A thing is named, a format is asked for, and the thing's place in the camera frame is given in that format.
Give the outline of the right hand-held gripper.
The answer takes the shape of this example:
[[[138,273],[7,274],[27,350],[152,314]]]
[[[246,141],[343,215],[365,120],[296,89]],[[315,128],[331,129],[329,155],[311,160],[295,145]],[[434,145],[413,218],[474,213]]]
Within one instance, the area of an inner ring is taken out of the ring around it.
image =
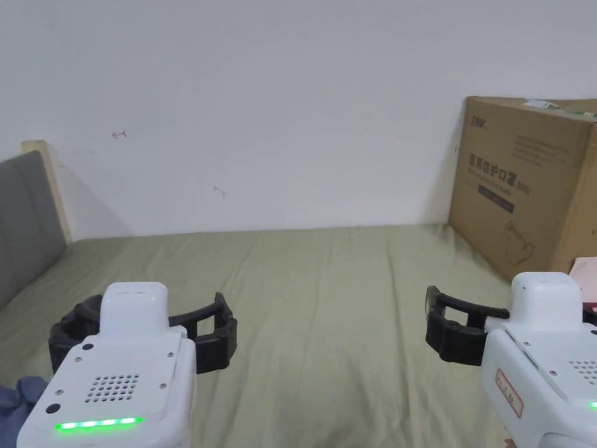
[[[426,289],[427,344],[449,363],[481,366],[484,390],[517,447],[596,446],[596,310],[560,272],[524,272],[512,308]],[[465,313],[466,324],[446,318]]]

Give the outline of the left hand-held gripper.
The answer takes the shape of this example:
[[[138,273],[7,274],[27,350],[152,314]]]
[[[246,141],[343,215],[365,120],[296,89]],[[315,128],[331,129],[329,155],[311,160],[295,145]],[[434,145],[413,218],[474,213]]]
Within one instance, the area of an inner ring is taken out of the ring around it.
[[[195,367],[198,375],[229,367],[238,321],[220,292],[169,318],[167,298],[162,283],[113,283],[54,324],[55,374],[17,447],[190,447]],[[211,317],[213,331],[199,335]]]

